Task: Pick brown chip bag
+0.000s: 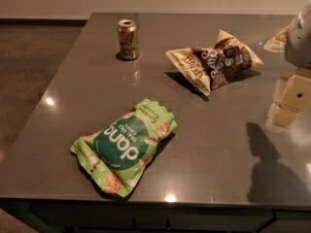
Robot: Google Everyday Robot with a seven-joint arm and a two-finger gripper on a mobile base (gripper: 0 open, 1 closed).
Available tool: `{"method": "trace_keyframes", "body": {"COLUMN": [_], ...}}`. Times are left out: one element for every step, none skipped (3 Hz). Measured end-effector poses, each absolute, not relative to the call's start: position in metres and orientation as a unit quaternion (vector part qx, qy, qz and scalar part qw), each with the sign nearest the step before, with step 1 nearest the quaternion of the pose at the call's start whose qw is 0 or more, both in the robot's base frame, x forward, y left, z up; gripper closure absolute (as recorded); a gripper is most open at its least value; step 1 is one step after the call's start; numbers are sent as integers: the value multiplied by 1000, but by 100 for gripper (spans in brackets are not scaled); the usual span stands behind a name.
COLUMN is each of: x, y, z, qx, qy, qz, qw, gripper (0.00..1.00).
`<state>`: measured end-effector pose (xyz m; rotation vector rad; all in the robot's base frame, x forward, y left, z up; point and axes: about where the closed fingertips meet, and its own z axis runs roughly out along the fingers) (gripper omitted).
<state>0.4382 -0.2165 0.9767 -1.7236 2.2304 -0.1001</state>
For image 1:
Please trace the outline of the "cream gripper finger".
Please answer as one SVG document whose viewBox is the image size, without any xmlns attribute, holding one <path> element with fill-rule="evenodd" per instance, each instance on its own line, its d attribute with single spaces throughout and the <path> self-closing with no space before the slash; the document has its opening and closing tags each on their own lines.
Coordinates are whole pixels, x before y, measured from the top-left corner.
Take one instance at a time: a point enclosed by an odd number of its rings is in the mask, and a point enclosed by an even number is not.
<svg viewBox="0 0 311 233">
<path fill-rule="evenodd" d="M 280 127 L 290 126 L 297 118 L 297 112 L 283 109 L 279 106 L 273 107 L 270 113 L 271 122 Z"/>
</svg>

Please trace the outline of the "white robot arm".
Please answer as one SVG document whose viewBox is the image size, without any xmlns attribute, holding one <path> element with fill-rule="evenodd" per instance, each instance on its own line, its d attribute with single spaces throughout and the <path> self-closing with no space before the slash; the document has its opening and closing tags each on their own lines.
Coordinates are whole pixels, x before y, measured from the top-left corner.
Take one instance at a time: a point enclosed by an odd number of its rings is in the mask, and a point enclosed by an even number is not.
<svg viewBox="0 0 311 233">
<path fill-rule="evenodd" d="M 268 121 L 290 126 L 311 104 L 311 1 L 291 21 L 285 42 L 285 59 L 295 70 L 276 83 Z"/>
</svg>

